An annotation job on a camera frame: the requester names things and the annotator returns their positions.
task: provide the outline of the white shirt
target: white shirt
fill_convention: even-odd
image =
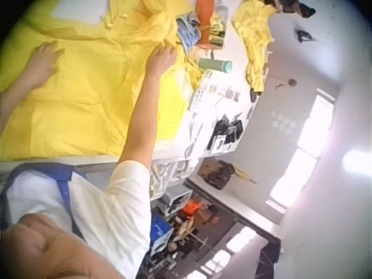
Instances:
[[[127,279],[135,278],[149,249],[149,183],[149,170],[135,161],[120,163],[104,191],[76,173],[69,182],[73,216],[87,244]],[[72,233],[71,219],[54,179],[24,171],[7,196],[12,223],[27,213],[42,213]]]

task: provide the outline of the blue fabric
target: blue fabric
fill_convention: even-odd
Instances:
[[[176,19],[177,34],[186,53],[200,40],[202,33],[199,29],[200,21],[195,13],[188,13]]]
[[[84,239],[81,231],[77,227],[75,219],[73,217],[71,211],[71,199],[70,199],[70,190],[69,190],[69,181],[71,181],[72,173],[75,171],[74,166],[69,166],[67,164],[61,163],[25,163],[17,166],[13,171],[10,173],[8,180],[5,184],[3,191],[0,194],[0,204],[1,204],[1,215],[0,215],[0,222],[1,222],[1,233],[4,233],[11,225],[10,222],[10,213],[9,213],[9,204],[8,199],[6,197],[6,192],[8,189],[13,185],[14,180],[17,176],[28,170],[35,170],[39,171],[47,175],[50,178],[56,180],[58,185],[58,190],[61,194],[63,204],[67,213],[71,218],[72,224],[72,232],[76,234],[78,237]],[[79,175],[85,177],[85,174],[80,173],[79,171],[75,171]]]

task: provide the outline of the apron strap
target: apron strap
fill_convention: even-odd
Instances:
[[[74,172],[74,166],[70,166],[67,164],[61,163],[25,163],[17,166],[13,171],[10,173],[8,180],[4,186],[3,191],[0,194],[0,205],[1,205],[1,212],[0,212],[0,229],[1,235],[10,227],[10,211],[9,211],[9,201],[6,196],[8,189],[13,185],[14,180],[16,177],[28,170],[39,171],[47,175],[50,178],[56,180],[58,185],[58,190],[61,194],[63,204],[67,213],[71,218],[72,224],[72,232],[80,237],[82,240],[85,241],[83,234],[81,233],[80,229],[78,228],[75,219],[72,214],[71,210],[71,199],[70,199],[70,191],[69,191],[69,181],[71,181],[72,173]]]

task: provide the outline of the hand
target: hand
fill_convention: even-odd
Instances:
[[[173,46],[157,46],[147,60],[146,73],[160,77],[174,64],[176,57],[177,51]]]
[[[64,49],[55,51],[56,45],[56,41],[41,44],[28,60],[20,79],[30,89],[42,86],[56,73],[55,62],[65,51]]]

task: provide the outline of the green bottle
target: green bottle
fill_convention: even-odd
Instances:
[[[229,74],[233,69],[233,63],[231,61],[200,58],[199,67],[202,69],[222,71],[224,73]]]

